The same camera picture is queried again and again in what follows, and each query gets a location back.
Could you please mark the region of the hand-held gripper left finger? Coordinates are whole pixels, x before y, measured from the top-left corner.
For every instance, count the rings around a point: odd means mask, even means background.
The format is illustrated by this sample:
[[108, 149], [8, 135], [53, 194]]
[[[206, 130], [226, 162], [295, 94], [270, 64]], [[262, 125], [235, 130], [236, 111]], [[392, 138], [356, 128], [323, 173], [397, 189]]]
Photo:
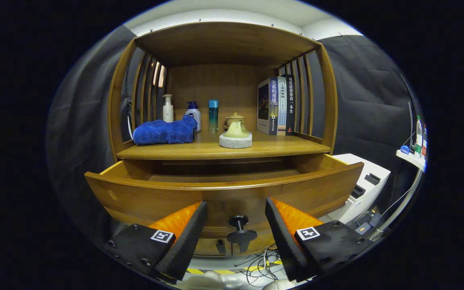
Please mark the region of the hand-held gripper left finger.
[[202, 201], [149, 226], [132, 224], [102, 248], [149, 278], [175, 284], [186, 273], [206, 219], [207, 204]]

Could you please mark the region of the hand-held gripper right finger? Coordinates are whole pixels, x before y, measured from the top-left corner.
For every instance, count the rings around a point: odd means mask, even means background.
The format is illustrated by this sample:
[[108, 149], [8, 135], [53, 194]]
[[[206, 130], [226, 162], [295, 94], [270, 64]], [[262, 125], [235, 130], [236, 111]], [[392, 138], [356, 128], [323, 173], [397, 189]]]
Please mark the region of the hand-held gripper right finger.
[[373, 243], [338, 220], [321, 222], [273, 198], [266, 200], [265, 215], [289, 280], [301, 282], [331, 272]]

